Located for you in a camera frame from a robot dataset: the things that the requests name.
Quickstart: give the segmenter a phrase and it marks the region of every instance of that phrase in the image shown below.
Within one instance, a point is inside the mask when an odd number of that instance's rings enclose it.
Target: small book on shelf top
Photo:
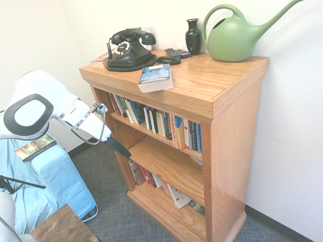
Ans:
[[[141,92],[154,92],[173,88],[170,64],[143,68],[138,87]]]

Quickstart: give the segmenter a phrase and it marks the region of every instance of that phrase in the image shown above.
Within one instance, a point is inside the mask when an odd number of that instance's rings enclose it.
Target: bookshelf base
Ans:
[[[145,183],[128,196],[179,241],[206,241],[205,218],[188,205],[178,209],[162,188]]]

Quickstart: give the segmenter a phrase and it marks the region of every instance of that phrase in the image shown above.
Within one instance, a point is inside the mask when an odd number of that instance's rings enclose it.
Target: black vase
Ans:
[[[188,19],[188,30],[185,34],[186,46],[191,55],[200,54],[202,44],[202,34],[197,28],[198,19]]]

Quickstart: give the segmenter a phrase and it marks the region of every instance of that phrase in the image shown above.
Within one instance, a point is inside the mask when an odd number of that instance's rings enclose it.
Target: book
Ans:
[[[184,124],[184,135],[185,135],[185,148],[188,150],[192,149],[192,129],[191,121],[183,119]]]
[[[150,113],[150,120],[151,120],[151,129],[152,131],[157,134],[158,133],[158,126],[157,126],[157,109],[152,108],[149,110]]]
[[[162,181],[159,179],[158,176],[156,176],[154,173],[152,173],[153,179],[155,180],[157,188],[160,188],[163,186]]]
[[[131,116],[131,119],[132,119],[132,121],[135,123],[135,124],[139,124],[138,123],[138,120],[137,120],[137,118],[136,118],[136,116],[135,116],[135,113],[133,112],[133,110],[132,110],[132,107],[131,107],[131,104],[130,104],[130,102],[129,102],[129,100],[128,99],[125,99],[125,103],[126,103],[126,106],[127,106],[127,110],[129,111],[129,113],[130,113],[130,116]]]
[[[134,162],[133,160],[129,160],[128,162],[131,167],[131,171],[132,171],[133,177],[135,178],[137,185],[141,186],[142,184],[145,183],[146,179],[141,172],[140,166],[136,162]]]
[[[126,110],[124,109],[121,100],[119,99],[119,97],[116,94],[113,94],[113,97],[115,98],[115,101],[117,103],[117,106],[120,110],[120,113],[122,114],[123,117],[127,117],[127,113]]]
[[[160,112],[157,110],[156,112],[156,119],[157,119],[157,126],[158,126],[158,134],[160,136],[163,136],[163,129],[162,129],[162,123],[160,122]]]
[[[90,66],[94,68],[103,68],[107,67],[107,63],[109,62],[109,52],[100,55],[98,58],[95,58],[90,62]]]
[[[182,150],[185,148],[185,135],[184,135],[183,119],[181,117],[175,116],[175,125],[176,125],[178,148]]]
[[[197,140],[197,151],[202,154],[202,138],[201,138],[201,125],[196,123],[196,140]]]
[[[171,140],[172,139],[172,128],[171,128],[170,115],[167,112],[164,112],[164,124],[165,124],[166,139]]]
[[[173,186],[168,185],[168,188],[170,189],[171,195],[173,197],[173,200],[177,206],[178,209],[184,207],[186,204],[188,204],[191,199],[184,195],[182,192],[174,188]]]
[[[149,178],[148,178],[148,174],[147,174],[146,169],[145,169],[145,168],[143,168],[141,165],[139,166],[139,168],[140,168],[140,170],[141,170],[141,173],[142,173],[142,174],[143,174],[143,176],[145,177],[146,182],[147,182],[148,184],[150,184],[150,180],[149,180]]]
[[[157,113],[159,113],[161,134],[166,138],[165,123],[164,123],[164,112],[161,111],[161,110],[158,110]]]
[[[145,107],[145,105],[132,100],[128,100],[128,101],[131,105],[133,113],[135,114],[134,118],[137,119],[138,124],[140,125],[143,122],[145,122],[145,114],[143,111],[143,108]]]
[[[24,163],[26,163],[55,144],[57,144],[57,141],[50,135],[45,134],[42,137],[31,141],[20,149],[15,150],[14,152],[19,156],[20,159],[22,159]]]
[[[171,121],[171,129],[172,129],[173,146],[178,149],[178,140],[177,140],[176,125],[175,125],[175,115],[170,114],[170,121]]]
[[[191,130],[192,130],[192,150],[197,151],[196,122],[191,122]]]
[[[121,112],[120,112],[120,109],[118,108],[118,105],[117,105],[117,102],[115,100],[115,97],[113,97],[113,94],[109,92],[109,97],[110,97],[110,100],[111,100],[111,103],[112,103],[112,106],[113,106],[113,109],[115,110],[115,112],[118,114],[118,115],[122,115]]]
[[[143,68],[138,87],[141,92],[154,92],[173,88],[170,64]]]
[[[146,120],[146,127],[148,130],[151,130],[151,120],[150,120],[150,113],[149,110],[151,110],[151,107],[144,107],[143,112],[145,114],[145,120]]]
[[[205,217],[205,208],[202,205],[198,204],[197,202],[191,200],[188,205],[193,208],[196,212],[203,215]]]

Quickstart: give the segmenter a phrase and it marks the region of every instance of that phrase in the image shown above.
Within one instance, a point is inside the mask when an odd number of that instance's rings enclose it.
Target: bookshelf side panel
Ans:
[[[259,90],[260,79],[211,124],[212,241],[232,242],[246,219]]]

